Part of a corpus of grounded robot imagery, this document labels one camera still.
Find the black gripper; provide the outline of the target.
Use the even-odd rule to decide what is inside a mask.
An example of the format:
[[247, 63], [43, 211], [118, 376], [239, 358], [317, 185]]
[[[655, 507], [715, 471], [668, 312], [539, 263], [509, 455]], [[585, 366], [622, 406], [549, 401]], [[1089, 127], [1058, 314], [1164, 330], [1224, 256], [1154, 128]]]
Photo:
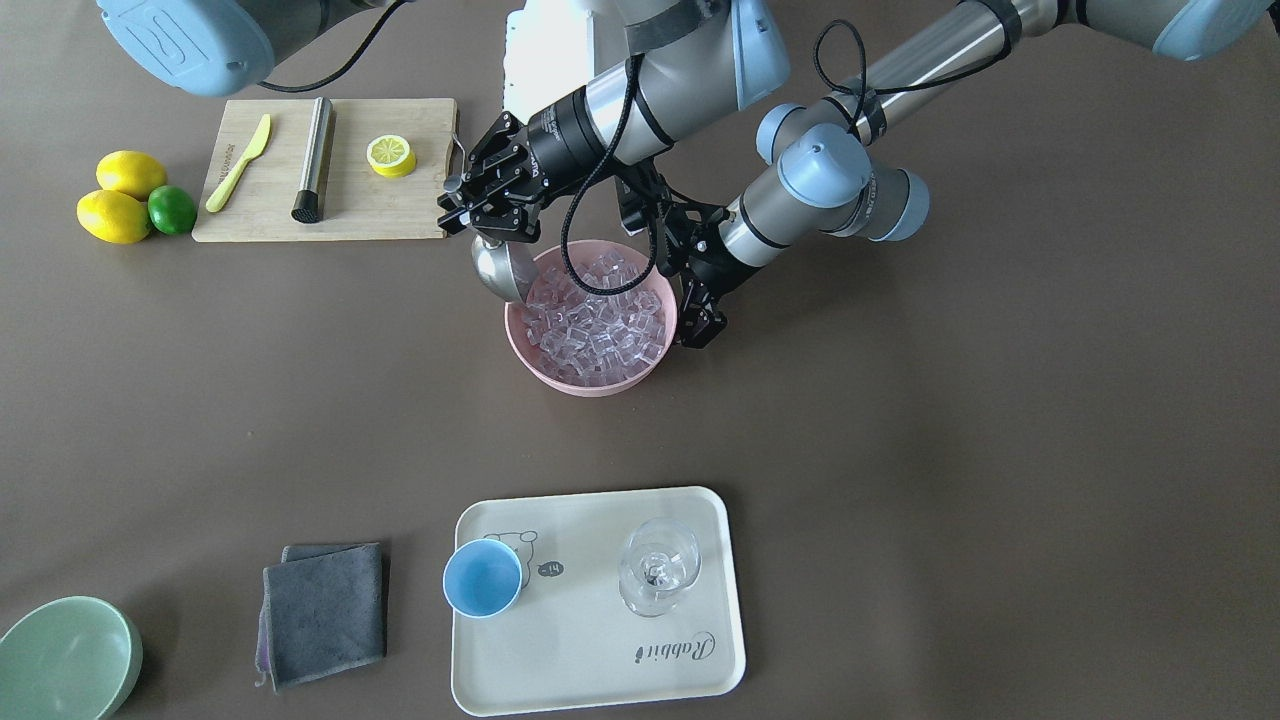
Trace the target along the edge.
[[527, 136], [503, 111], [445, 178], [438, 227], [445, 236], [471, 229], [497, 242], [536, 243], [541, 209], [609, 176], [620, 118], [598, 115], [585, 88], [545, 108]]
[[736, 291], [759, 269], [737, 259], [721, 231], [730, 223], [727, 208], [705, 202], [676, 202], [654, 160], [626, 167], [616, 177], [622, 227], [631, 234], [649, 231], [655, 242], [655, 268], [664, 277], [689, 275], [682, 283], [680, 345], [707, 347], [726, 327], [716, 304]]

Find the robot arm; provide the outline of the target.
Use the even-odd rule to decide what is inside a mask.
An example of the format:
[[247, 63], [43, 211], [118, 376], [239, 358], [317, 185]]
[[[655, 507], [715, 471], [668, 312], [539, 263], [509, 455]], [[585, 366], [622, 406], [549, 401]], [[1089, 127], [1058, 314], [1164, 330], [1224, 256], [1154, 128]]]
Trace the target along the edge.
[[[101, 1], [104, 24], [147, 72], [188, 94], [268, 86], [285, 59], [372, 1]], [[538, 214], [637, 170], [788, 76], [760, 1], [617, 1], [623, 58], [527, 120], [503, 115], [439, 199], [447, 234], [538, 241]]]
[[701, 348], [726, 324], [718, 301], [795, 240], [833, 237], [900, 241], [931, 209], [923, 179], [868, 155], [891, 124], [947, 86], [1009, 56], [1023, 38], [1076, 24], [1198, 61], [1231, 46], [1275, 1], [960, 1], [940, 20], [810, 106], [773, 108], [756, 131], [764, 173], [730, 205], [692, 201], [673, 191], [650, 158], [618, 160], [623, 218], [664, 236], [660, 273], [682, 282], [677, 341]]

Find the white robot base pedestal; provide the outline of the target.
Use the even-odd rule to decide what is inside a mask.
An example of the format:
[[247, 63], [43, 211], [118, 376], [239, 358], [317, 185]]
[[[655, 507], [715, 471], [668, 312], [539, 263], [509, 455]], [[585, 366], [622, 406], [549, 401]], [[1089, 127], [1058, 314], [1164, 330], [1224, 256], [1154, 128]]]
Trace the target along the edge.
[[637, 50], [620, 1], [527, 1], [506, 19], [503, 109], [532, 132], [545, 108], [621, 65]]

